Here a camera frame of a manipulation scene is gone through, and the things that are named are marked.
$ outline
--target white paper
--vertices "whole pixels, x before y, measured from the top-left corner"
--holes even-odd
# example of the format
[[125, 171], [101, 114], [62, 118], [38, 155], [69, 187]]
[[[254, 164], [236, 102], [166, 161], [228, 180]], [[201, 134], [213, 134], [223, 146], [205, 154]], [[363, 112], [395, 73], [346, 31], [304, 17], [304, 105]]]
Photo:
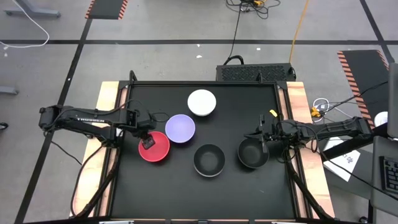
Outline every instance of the white paper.
[[[338, 145], [342, 142], [343, 142], [343, 140], [341, 140], [339, 137], [330, 138], [328, 143], [326, 144], [324, 151], [328, 150], [329, 148], [331, 148], [335, 145]], [[344, 167], [346, 170], [353, 172], [360, 155], [361, 155], [361, 153], [359, 153], [357, 150], [353, 150], [347, 154], [336, 157], [336, 158], [332, 159], [331, 161], [341, 167]], [[349, 178], [351, 177], [351, 175], [349, 173], [347, 173], [346, 171], [344, 171], [343, 169], [335, 166], [330, 161], [324, 162], [323, 165], [327, 169], [332, 171], [334, 174], [341, 177], [343, 180], [345, 180], [347, 182], [349, 181]]]

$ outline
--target wooden table edge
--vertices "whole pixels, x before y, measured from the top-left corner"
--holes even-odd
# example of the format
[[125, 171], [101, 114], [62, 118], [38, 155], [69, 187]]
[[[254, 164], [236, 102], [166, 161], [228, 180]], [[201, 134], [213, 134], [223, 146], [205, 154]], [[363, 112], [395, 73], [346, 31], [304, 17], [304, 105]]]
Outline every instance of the wooden table edge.
[[[119, 82], [103, 82], [101, 89], [99, 91], [99, 97], [97, 101], [97, 106], [99, 110], [111, 110], [116, 104], [116, 98], [118, 94]], [[292, 109], [292, 114], [294, 120], [311, 123], [312, 119], [309, 112], [307, 95], [305, 93], [304, 84], [302, 82], [287, 82], [287, 90], [289, 94], [290, 105]], [[122, 91], [121, 101], [119, 105], [124, 103], [126, 99], [126, 90]], [[279, 90], [279, 97], [282, 106], [282, 114], [287, 118], [287, 109], [285, 105], [284, 92]], [[89, 139], [86, 145], [86, 151], [84, 155], [85, 160], [90, 156], [95, 149], [100, 146], [100, 142], [96, 139]], [[99, 187], [101, 173], [104, 166], [105, 149], [102, 149], [97, 155], [95, 155], [91, 161], [89, 161], [86, 167], [81, 173], [78, 188], [73, 199], [73, 207], [76, 213], [84, 208], [87, 202], [90, 200], [91, 196], [96, 192]], [[307, 182], [307, 187], [312, 193], [317, 202], [323, 207], [327, 214], [335, 216], [333, 211], [333, 206], [331, 203], [331, 198], [329, 194], [329, 189], [323, 170], [322, 160], [319, 154], [312, 153], [309, 149], [302, 149], [302, 164], [304, 168], [305, 180]], [[111, 157], [108, 163], [108, 170], [113, 164], [114, 149], [111, 152]], [[99, 210], [100, 216], [105, 216], [108, 210], [109, 202], [109, 190], [111, 184], [108, 185], [107, 189], [103, 194], [101, 201], [101, 206]], [[297, 199], [299, 214], [301, 217], [306, 217], [306, 211], [304, 206], [303, 195], [300, 189], [296, 186]]]

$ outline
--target gray floor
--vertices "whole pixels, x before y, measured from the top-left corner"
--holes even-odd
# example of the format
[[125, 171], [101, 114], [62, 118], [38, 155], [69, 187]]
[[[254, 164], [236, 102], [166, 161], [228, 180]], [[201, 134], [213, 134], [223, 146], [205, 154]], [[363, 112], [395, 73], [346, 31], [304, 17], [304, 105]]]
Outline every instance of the gray floor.
[[[32, 3], [59, 10], [60, 19], [37, 19], [52, 40], [78, 40], [90, 0], [35, 0]], [[386, 40], [398, 40], [394, 29], [398, 2], [368, 0], [369, 8]], [[283, 1], [270, 9], [269, 19], [242, 14], [237, 39], [292, 39], [305, 0]], [[0, 9], [12, 6], [0, 1]], [[232, 39], [237, 13], [223, 0], [130, 1], [121, 21], [93, 21], [88, 39]], [[0, 12], [0, 39], [44, 39], [25, 17]], [[357, 0], [312, 0], [298, 35], [302, 40], [377, 40]], [[16, 86], [17, 96], [0, 95], [1, 121], [10, 127], [0, 133], [0, 222], [12, 223], [32, 174], [44, 137], [37, 126], [39, 108], [57, 103], [77, 45], [46, 45], [31, 49], [0, 49], [0, 84]], [[140, 80], [214, 80], [231, 46], [225, 45], [85, 45], [68, 92], [66, 105], [93, 108], [101, 82], [126, 80], [133, 69]], [[308, 103], [318, 97], [341, 101], [352, 96], [338, 50], [378, 49], [378, 45], [296, 45], [292, 64], [306, 87]], [[389, 50], [398, 59], [398, 46]], [[234, 54], [246, 63], [287, 62], [289, 45], [236, 45]], [[360, 115], [355, 105], [342, 105]], [[346, 119], [331, 111], [332, 120]], [[54, 141], [82, 159], [86, 139], [59, 131]], [[77, 164], [51, 146], [25, 221], [66, 218], [78, 172]], [[367, 201], [330, 186], [336, 216], [356, 221], [367, 214]], [[383, 213], [378, 223], [397, 223]]]

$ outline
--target white cable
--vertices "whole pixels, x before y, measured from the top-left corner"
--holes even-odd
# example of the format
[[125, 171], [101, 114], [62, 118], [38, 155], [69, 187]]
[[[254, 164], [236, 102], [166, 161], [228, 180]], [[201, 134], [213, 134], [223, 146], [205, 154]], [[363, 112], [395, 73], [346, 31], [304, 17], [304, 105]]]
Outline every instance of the white cable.
[[[315, 105], [315, 103], [316, 103], [318, 100], [324, 100], [324, 101], [326, 101], [326, 103], [320, 103], [320, 104], [318, 104], [318, 105]], [[315, 107], [316, 109], [318, 109], [318, 106], [320, 106], [320, 105], [327, 105], [326, 111], [328, 111], [329, 108], [330, 108], [330, 103], [329, 103], [328, 99], [326, 99], [326, 98], [317, 98], [317, 99], [314, 100], [313, 103], [312, 103], [312, 106]], [[340, 110], [339, 108], [335, 107], [334, 109], [338, 110], [340, 113], [346, 115], [347, 117], [352, 118], [351, 115], [345, 113], [344, 111]], [[318, 120], [316, 120], [316, 121], [313, 121], [313, 122], [316, 123], [316, 122], [321, 121], [322, 119], [323, 119], [323, 118], [320, 118], [320, 119], [318, 119]]]
[[25, 12], [25, 10], [24, 10], [17, 2], [15, 2], [15, 0], [12, 0], [12, 1], [22, 10], [22, 12], [25, 13], [25, 15], [26, 15], [34, 24], [36, 24], [40, 29], [42, 29], [42, 30], [45, 32], [45, 34], [47, 35], [47, 40], [46, 40], [43, 44], [40, 44], [40, 45], [15, 46], [15, 45], [8, 45], [8, 44], [5, 44], [5, 43], [3, 43], [3, 42], [1, 42], [1, 41], [0, 41], [0, 44], [3, 44], [3, 45], [6, 46], [6, 47], [13, 47], [13, 48], [20, 48], [20, 49], [29, 48], [29, 47], [41, 47], [41, 46], [44, 46], [44, 45], [50, 40], [50, 35], [49, 35], [49, 33], [48, 33], [47, 31], [45, 31], [45, 29], [43, 29], [43, 27], [41, 27], [40, 25], [38, 25], [38, 23], [36, 23], [32, 18], [30, 18], [30, 16]]

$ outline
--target purple bowl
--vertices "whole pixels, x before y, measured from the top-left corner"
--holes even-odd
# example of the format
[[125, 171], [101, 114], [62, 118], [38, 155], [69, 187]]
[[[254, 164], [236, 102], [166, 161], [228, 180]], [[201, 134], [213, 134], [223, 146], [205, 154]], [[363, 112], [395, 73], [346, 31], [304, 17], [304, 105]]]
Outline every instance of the purple bowl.
[[176, 143], [184, 143], [195, 134], [195, 123], [185, 114], [172, 116], [166, 123], [167, 137]]

